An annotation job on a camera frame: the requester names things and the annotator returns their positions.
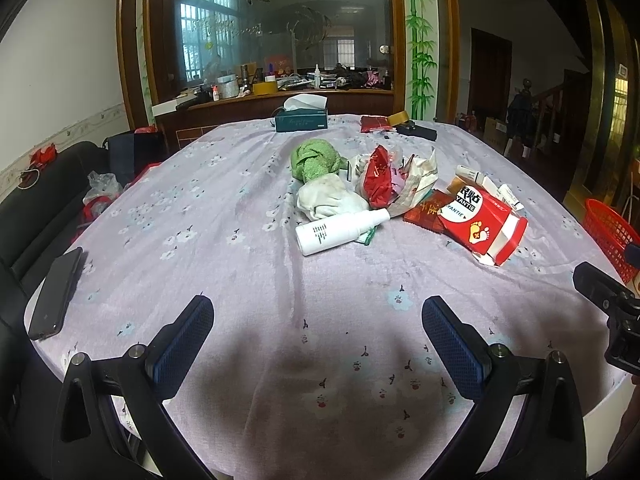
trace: red plastic basket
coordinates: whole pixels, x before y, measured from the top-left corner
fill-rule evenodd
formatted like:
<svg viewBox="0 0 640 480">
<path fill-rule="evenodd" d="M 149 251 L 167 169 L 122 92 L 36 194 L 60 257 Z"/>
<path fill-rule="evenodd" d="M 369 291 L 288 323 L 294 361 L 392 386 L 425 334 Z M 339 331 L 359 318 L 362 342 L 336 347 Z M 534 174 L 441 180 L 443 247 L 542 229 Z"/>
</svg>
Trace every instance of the red plastic basket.
<svg viewBox="0 0 640 480">
<path fill-rule="evenodd" d="M 616 268 L 622 282 L 630 282 L 638 270 L 626 263 L 625 247 L 629 242 L 640 243 L 640 235 L 622 216 L 602 202 L 590 198 L 585 202 L 585 207 L 587 213 L 582 227 Z"/>
</svg>

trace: white bottle lying down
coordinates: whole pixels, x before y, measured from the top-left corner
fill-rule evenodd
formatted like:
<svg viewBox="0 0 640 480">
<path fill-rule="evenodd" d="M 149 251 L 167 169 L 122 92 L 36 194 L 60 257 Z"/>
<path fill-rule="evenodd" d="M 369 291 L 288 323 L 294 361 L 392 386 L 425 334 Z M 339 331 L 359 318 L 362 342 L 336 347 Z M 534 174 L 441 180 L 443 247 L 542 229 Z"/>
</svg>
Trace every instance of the white bottle lying down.
<svg viewBox="0 0 640 480">
<path fill-rule="evenodd" d="M 300 251 L 305 256 L 353 242 L 361 234 L 390 219 L 386 209 L 345 213 L 296 227 Z"/>
</svg>

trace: rolled green towel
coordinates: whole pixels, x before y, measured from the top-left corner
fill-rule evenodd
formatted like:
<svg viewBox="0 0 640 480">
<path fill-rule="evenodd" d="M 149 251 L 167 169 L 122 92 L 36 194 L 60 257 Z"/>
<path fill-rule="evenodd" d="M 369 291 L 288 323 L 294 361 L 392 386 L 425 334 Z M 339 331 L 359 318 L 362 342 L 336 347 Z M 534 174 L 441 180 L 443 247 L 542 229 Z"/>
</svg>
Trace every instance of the rolled green towel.
<svg viewBox="0 0 640 480">
<path fill-rule="evenodd" d="M 347 168 L 347 161 L 324 139 L 309 139 L 291 152 L 291 174 L 308 182 L 328 173 Z"/>
</svg>

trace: red packet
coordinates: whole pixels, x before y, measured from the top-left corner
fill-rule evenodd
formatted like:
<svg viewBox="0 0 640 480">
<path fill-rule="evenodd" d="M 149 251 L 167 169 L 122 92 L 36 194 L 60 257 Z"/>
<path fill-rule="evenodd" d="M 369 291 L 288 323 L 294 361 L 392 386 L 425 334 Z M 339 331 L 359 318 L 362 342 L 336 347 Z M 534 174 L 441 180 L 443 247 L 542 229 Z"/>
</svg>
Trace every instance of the red packet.
<svg viewBox="0 0 640 480">
<path fill-rule="evenodd" d="M 389 204 L 392 193 L 391 168 L 389 168 L 389 154 L 384 146 L 378 146 L 371 153 L 362 189 L 373 209 L 380 209 Z"/>
<path fill-rule="evenodd" d="M 438 214 L 445 229 L 482 263 L 486 255 L 498 266 L 516 250 L 527 227 L 526 218 L 512 214 L 509 206 L 484 189 L 471 186 L 460 189 Z"/>
<path fill-rule="evenodd" d="M 404 213 L 403 219 L 405 222 L 419 225 L 429 231 L 443 233 L 444 225 L 438 216 L 438 211 L 453 200 L 451 195 L 434 189 L 416 207 Z"/>
<path fill-rule="evenodd" d="M 377 132 L 380 130 L 390 132 L 392 129 L 386 117 L 363 115 L 360 119 L 361 134 L 368 134 L 369 132 Z"/>
</svg>

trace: table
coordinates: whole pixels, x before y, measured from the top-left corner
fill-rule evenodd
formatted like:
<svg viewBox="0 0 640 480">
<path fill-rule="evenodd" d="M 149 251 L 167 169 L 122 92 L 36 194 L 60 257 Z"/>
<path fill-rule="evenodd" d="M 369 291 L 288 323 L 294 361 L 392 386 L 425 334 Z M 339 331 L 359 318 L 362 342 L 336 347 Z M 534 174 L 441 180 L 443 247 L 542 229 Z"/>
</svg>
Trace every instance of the table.
<svg viewBox="0 0 640 480">
<path fill-rule="evenodd" d="M 361 134 L 359 121 L 332 116 L 327 130 L 294 134 L 270 120 L 220 126 L 124 192 L 74 245 L 88 256 L 64 328 L 35 343 L 49 367 L 62 379 L 78 351 L 98 360 L 148 343 L 204 294 L 215 324 L 166 409 L 207 466 L 239 480 L 417 479 L 471 405 L 422 329 L 422 302 L 439 294 L 489 343 L 535 357 L 563 351 L 588 412 L 624 377 L 602 357 L 606 316 L 572 286 L 585 260 L 616 276 L 596 244 L 463 130 L 424 123 L 438 131 L 430 143 Z M 510 184 L 529 219 L 521 246 L 503 267 L 486 267 L 447 236 L 397 218 L 368 247 L 305 258 L 289 155 L 311 137 L 346 157 L 379 143 L 425 156 L 435 145 L 436 188 L 457 164 Z M 485 466 L 497 463 L 521 403 Z M 116 408 L 134 431 L 122 401 Z"/>
</svg>

